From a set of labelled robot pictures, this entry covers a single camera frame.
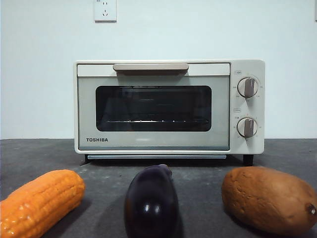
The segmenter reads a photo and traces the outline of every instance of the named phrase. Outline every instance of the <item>dark gray surface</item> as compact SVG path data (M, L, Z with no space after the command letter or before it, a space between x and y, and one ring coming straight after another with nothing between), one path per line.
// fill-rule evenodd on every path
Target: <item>dark gray surface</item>
M123 201L133 177L149 165L166 163L173 172L180 205L179 238L279 237L247 227L225 213L221 184L225 174L242 166L241 156L210 161L107 161L84 165L72 139L1 141L1 200L36 177L58 169L79 173L86 192L79 207L44 238L125 238ZM274 168L307 181L317 190L317 139L270 139L255 155L255 166ZM317 225L301 238L317 237Z

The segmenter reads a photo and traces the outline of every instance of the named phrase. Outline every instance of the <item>timer dial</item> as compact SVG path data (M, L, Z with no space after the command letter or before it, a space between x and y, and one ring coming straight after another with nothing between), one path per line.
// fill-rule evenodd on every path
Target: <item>timer dial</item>
M243 118L239 120L237 130L241 136L248 138L257 133L258 125L252 118Z
M242 97L250 98L258 91L258 83L252 77L243 78L238 83L238 92Z

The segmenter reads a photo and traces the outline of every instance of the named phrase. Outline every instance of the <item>eggplant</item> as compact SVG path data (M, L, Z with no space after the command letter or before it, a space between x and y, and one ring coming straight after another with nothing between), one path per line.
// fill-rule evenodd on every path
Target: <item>eggplant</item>
M179 220L177 194L168 166L150 166L139 172L124 202L128 237L172 238Z

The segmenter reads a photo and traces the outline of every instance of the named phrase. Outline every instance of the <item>wall socket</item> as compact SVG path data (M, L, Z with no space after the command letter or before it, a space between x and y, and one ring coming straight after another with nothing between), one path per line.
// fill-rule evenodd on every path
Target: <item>wall socket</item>
M116 0L94 0L95 2L95 22L117 21Z

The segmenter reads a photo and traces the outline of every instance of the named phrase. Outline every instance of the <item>orange corn cob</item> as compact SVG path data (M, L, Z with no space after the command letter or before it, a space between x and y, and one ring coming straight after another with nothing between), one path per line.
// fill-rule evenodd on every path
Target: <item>orange corn cob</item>
M71 170L48 172L21 186L0 203L2 238L39 238L77 207L85 191Z

